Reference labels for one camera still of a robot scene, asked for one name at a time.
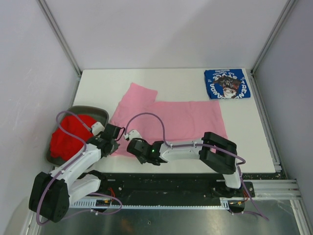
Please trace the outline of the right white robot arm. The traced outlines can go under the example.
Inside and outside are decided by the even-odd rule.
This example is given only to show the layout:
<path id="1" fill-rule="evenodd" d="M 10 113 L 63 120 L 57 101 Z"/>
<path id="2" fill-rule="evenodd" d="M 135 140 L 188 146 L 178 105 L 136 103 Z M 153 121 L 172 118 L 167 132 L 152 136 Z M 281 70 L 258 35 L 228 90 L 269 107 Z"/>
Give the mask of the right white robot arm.
<path id="1" fill-rule="evenodd" d="M 200 140 L 184 143 L 156 141 L 149 144 L 142 138 L 133 138 L 127 146 L 127 152 L 136 156 L 141 164 L 200 160 L 223 175 L 225 190 L 230 196 L 238 196 L 244 188 L 238 166 L 244 164 L 245 160 L 237 155 L 237 145 L 212 132 L 206 132 Z"/>

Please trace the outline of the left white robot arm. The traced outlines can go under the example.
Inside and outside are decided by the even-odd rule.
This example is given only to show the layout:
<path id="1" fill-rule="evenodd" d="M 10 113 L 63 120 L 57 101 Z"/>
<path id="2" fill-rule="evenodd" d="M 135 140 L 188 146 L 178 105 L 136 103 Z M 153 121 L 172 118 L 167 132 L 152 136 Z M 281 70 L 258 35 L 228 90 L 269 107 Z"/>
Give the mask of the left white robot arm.
<path id="1" fill-rule="evenodd" d="M 28 208 L 36 213 L 39 225 L 41 217 L 48 221 L 61 221 L 70 205 L 81 198 L 95 193 L 104 195 L 108 183 L 92 174 L 81 175 L 101 158 L 115 152 L 121 127 L 107 124 L 98 128 L 97 122 L 90 128 L 92 136 L 87 140 L 78 138 L 83 146 L 67 162 L 49 173 L 40 172 L 34 179 Z"/>

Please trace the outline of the pink t shirt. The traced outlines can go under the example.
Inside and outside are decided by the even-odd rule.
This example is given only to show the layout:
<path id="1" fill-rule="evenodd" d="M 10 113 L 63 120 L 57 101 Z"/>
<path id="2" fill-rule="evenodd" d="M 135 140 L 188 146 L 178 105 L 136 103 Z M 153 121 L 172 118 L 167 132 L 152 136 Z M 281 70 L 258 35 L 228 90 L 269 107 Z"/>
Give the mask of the pink t shirt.
<path id="1" fill-rule="evenodd" d="M 148 143 L 192 141 L 205 132 L 227 138 L 217 101 L 156 101 L 157 91 L 132 83 L 110 124 L 137 130 Z"/>

